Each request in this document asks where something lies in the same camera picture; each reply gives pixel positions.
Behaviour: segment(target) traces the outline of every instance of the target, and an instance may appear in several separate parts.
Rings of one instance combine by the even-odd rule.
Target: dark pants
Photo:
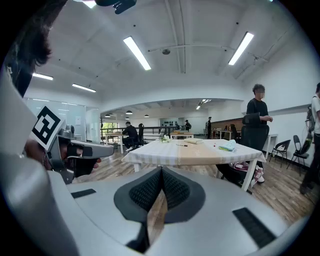
[[[133,146],[131,138],[123,138],[122,142],[126,146],[127,149],[129,149],[131,146]]]
[[[319,171],[320,164],[320,134],[314,134],[314,155],[313,160],[310,165],[310,169],[307,170],[304,179],[302,181],[302,186],[306,187],[310,182],[317,179],[317,174]]]

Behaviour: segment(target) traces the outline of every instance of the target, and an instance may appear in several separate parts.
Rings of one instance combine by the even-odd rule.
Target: mesh vent
[[[162,175],[158,171],[152,177],[148,178],[129,191],[130,198],[147,212],[156,201],[162,187]]]
[[[168,172],[162,170],[163,192],[166,197],[168,210],[178,206],[190,195],[189,186]]]

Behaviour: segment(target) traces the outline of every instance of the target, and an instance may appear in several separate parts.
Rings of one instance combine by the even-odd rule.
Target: black shirt
[[[253,98],[246,106],[246,114],[260,113],[260,117],[268,116],[267,104],[263,101]],[[267,121],[261,121],[262,125],[266,125]]]
[[[134,138],[134,139],[138,138],[137,130],[132,125],[129,125],[127,128],[125,128],[122,134],[128,134],[130,138]]]

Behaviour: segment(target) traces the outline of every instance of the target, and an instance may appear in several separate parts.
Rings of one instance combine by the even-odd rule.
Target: man
[[[137,142],[138,141],[138,133],[134,126],[131,125],[131,123],[128,121],[125,123],[126,128],[122,132],[123,135],[128,134],[128,138],[123,138],[123,144],[126,146],[127,150],[126,152],[133,150],[133,147],[130,145],[132,141]]]
[[[313,188],[311,182],[317,178],[320,164],[320,83],[317,84],[315,95],[312,98],[311,111],[314,119],[314,155],[310,169],[306,172],[300,186],[300,192],[303,195],[307,192],[307,187]]]
[[[210,139],[210,136],[211,136],[211,116],[209,116],[208,126],[206,128],[207,128],[207,132],[208,132],[207,139]]]
[[[191,129],[191,124],[189,123],[188,120],[185,120],[185,129],[189,132],[189,130]]]
[[[249,101],[248,105],[246,106],[246,114],[254,114],[259,113],[260,121],[262,125],[266,125],[267,122],[272,122],[274,119],[269,116],[267,104],[262,101],[265,97],[265,87],[262,84],[255,84],[252,88],[254,93],[254,98]],[[256,163],[260,168],[263,168],[263,165],[260,161]],[[260,177],[257,181],[258,183],[264,183],[264,177]]]

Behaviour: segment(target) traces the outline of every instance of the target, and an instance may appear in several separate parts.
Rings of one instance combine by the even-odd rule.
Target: black slot
[[[259,248],[276,239],[276,236],[247,208],[234,210],[233,214]]]
[[[96,191],[92,188],[90,189],[86,189],[86,190],[82,190],[82,191],[78,191],[78,192],[73,192],[71,193],[71,196],[76,199],[76,198],[82,198],[85,197],[87,195],[91,195],[93,193],[96,193]]]

